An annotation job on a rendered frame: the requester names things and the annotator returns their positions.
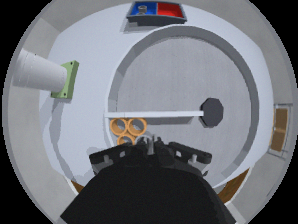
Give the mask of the bronze bushing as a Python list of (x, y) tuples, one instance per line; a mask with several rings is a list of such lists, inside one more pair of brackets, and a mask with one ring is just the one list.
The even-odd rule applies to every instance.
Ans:
[[(144, 129), (142, 129), (142, 130), (136, 130), (136, 129), (133, 127), (133, 125), (132, 125), (132, 122), (133, 122), (134, 119), (139, 119), (139, 120), (141, 120), (141, 121), (144, 123)], [(128, 129), (128, 131), (129, 131), (132, 135), (134, 135), (134, 136), (140, 136), (140, 135), (142, 135), (142, 134), (145, 132), (146, 128), (147, 128), (147, 121), (146, 121), (146, 119), (145, 119), (144, 117), (133, 117), (133, 118), (131, 118), (131, 119), (128, 121), (128, 124), (127, 124), (127, 129)]]
[[(125, 130), (121, 130), (118, 125), (117, 125), (117, 121), (118, 119), (121, 119), (124, 123), (125, 123)], [(125, 134), (128, 129), (127, 129), (127, 124), (128, 124), (128, 121), (130, 119), (128, 117), (125, 117), (125, 118), (113, 118), (110, 122), (110, 129), (111, 131), (116, 134), (116, 135), (123, 135)]]
[(133, 144), (135, 145), (135, 139), (136, 139), (137, 136), (133, 136), (133, 135), (130, 134), (128, 131), (127, 131), (125, 134), (120, 135), (120, 136), (118, 137), (118, 139), (117, 139), (117, 144), (118, 144), (118, 145), (125, 143), (125, 141), (124, 141), (124, 139), (123, 139), (123, 136), (127, 136), (127, 137), (129, 137), (129, 138), (132, 140)]

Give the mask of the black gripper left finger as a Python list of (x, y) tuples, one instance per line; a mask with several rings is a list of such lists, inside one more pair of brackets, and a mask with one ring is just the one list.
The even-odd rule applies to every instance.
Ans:
[[(146, 148), (146, 149), (145, 149)], [(125, 156), (120, 153), (125, 151)], [(130, 154), (129, 154), (130, 153)], [(141, 137), (136, 145), (126, 142), (89, 155), (91, 166), (96, 176), (98, 172), (118, 161), (124, 160), (124, 167), (141, 167), (143, 154), (148, 154), (148, 137)], [(126, 157), (127, 156), (127, 157)]]

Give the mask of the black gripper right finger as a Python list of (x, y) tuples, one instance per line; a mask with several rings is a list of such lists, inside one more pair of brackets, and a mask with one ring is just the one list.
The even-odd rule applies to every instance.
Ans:
[[(177, 151), (181, 153), (181, 157), (176, 155)], [(169, 142), (168, 145), (164, 144), (161, 137), (157, 137), (157, 134), (153, 134), (153, 154), (157, 154), (158, 167), (173, 169), (175, 158), (198, 168), (202, 172), (203, 177), (207, 175), (212, 159), (212, 154), (208, 152), (194, 149), (177, 142)]]

